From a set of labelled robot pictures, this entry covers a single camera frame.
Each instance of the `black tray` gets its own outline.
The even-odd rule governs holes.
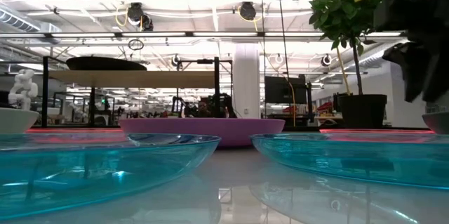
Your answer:
[[[147,70],[136,62],[94,56],[70,58],[66,63],[71,70]]]

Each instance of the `white bowl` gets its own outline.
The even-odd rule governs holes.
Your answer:
[[[24,133],[38,116],[38,112],[0,108],[0,133]]]

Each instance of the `pink bowl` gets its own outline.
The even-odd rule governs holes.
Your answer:
[[[220,118],[148,118],[122,119],[125,133],[188,133],[222,138],[219,146],[249,146],[249,136],[259,133],[280,133],[282,119],[220,119]]]

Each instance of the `potted plant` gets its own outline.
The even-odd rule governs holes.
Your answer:
[[[321,39],[329,38],[332,49],[341,45],[352,48],[356,67],[358,95],[339,99],[343,119],[350,128],[379,128],[382,126],[387,97],[363,94],[358,57],[363,54],[363,44],[373,44],[366,35],[373,31],[373,13],[382,0],[313,0],[313,14],[309,24],[323,32]]]

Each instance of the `glossy white table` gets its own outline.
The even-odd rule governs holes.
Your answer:
[[[449,191],[322,176],[256,150],[220,150],[196,172],[101,204],[6,221],[21,224],[440,224]]]

